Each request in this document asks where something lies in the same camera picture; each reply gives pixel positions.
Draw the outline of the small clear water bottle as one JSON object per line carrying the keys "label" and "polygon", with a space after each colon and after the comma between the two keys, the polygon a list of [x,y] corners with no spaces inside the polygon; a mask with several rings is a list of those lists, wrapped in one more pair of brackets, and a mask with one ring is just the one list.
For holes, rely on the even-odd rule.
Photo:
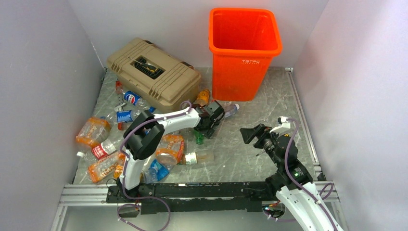
{"label": "small clear water bottle", "polygon": [[238,112],[240,106],[237,103],[228,103],[224,107],[224,118],[228,118]]}

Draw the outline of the green plastic bottle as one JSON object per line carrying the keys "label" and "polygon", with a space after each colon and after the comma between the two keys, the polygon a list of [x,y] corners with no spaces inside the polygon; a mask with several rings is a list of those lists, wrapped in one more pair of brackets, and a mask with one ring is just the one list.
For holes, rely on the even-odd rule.
{"label": "green plastic bottle", "polygon": [[197,131],[197,130],[193,130],[194,136],[195,136],[195,143],[197,145],[202,145],[204,143],[204,135]]}

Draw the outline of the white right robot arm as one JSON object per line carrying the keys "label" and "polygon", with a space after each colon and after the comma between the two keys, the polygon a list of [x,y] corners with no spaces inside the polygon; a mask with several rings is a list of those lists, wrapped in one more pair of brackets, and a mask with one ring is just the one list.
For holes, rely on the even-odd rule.
{"label": "white right robot arm", "polygon": [[240,129],[244,143],[257,139],[253,147],[263,149],[277,168],[265,180],[266,196],[278,199],[305,231],[341,231],[343,228],[324,204],[308,170],[298,160],[293,136],[279,133],[281,128],[284,125],[271,128],[258,124]]}

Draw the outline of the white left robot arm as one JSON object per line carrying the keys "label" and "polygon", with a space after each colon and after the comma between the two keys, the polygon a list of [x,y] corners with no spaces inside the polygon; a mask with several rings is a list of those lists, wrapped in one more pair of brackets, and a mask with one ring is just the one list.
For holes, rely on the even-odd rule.
{"label": "white left robot arm", "polygon": [[117,184],[119,196],[124,201],[132,202],[137,198],[145,160],[155,153],[164,135],[192,128],[209,139],[225,115],[218,101],[205,106],[184,101],[180,107],[180,110],[166,114],[143,111],[125,131],[119,147],[125,162]]}

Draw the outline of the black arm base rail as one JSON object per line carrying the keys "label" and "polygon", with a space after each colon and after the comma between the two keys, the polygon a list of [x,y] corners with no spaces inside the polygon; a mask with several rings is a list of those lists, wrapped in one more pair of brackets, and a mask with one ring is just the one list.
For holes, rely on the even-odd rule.
{"label": "black arm base rail", "polygon": [[140,184],[122,192],[121,185],[108,187],[106,202],[124,204],[139,202],[143,215],[159,212],[201,212],[245,210],[260,212],[277,200],[264,181],[215,183]]}

